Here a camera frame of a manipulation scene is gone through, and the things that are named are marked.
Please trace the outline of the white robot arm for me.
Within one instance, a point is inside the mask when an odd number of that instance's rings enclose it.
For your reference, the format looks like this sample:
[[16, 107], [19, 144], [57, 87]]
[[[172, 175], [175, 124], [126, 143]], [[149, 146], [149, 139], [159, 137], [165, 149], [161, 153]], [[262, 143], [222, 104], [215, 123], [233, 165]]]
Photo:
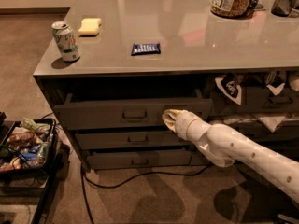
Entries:
[[299, 163], [263, 147], [221, 123], [209, 124], [187, 110], [162, 114], [169, 130], [197, 149], [213, 164], [229, 167], [241, 161], [299, 203]]

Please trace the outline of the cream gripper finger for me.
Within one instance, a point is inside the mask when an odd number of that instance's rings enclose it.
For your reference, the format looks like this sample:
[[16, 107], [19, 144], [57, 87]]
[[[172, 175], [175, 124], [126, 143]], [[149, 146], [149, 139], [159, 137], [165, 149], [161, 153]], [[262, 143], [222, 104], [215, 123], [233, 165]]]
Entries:
[[176, 123], [173, 120], [166, 120], [164, 124], [170, 131], [176, 132]]
[[182, 113], [182, 110], [178, 109], [166, 109], [162, 114], [164, 122], [172, 122], [178, 119], [178, 116]]

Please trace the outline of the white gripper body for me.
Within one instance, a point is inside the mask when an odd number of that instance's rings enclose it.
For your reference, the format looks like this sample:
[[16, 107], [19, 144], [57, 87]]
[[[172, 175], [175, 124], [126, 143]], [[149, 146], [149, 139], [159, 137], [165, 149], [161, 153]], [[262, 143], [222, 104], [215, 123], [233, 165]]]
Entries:
[[192, 112], [183, 110], [175, 121], [175, 132], [185, 141], [198, 142], [210, 125]]

